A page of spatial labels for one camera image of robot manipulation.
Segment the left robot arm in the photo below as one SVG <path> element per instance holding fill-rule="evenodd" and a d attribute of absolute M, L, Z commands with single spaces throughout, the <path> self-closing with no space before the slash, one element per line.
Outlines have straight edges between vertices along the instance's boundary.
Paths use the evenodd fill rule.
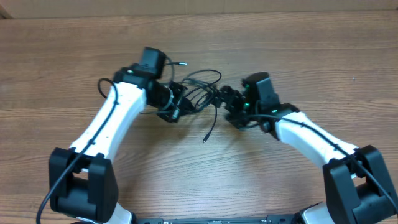
<path fill-rule="evenodd" d="M 107 79 L 106 100 L 85 132 L 68 149 L 55 148 L 49 159 L 50 190 L 44 202 L 58 213 L 85 223 L 135 223 L 118 202 L 114 158 L 130 125 L 147 105 L 172 123 L 182 106 L 191 106 L 186 88 L 159 83 L 162 67 L 135 63 Z"/>

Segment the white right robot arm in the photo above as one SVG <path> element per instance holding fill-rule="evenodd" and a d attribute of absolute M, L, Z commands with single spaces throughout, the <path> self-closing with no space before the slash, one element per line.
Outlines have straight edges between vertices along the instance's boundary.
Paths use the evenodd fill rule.
<path fill-rule="evenodd" d="M 397 193 L 380 151 L 358 147 L 328 133 L 302 111 L 281 103 L 271 87 L 247 84 L 240 93 L 218 90 L 214 105 L 239 129 L 254 122 L 293 147 L 323 172 L 326 201 L 293 215 L 269 215 L 267 223 L 378 223 L 397 215 Z"/>

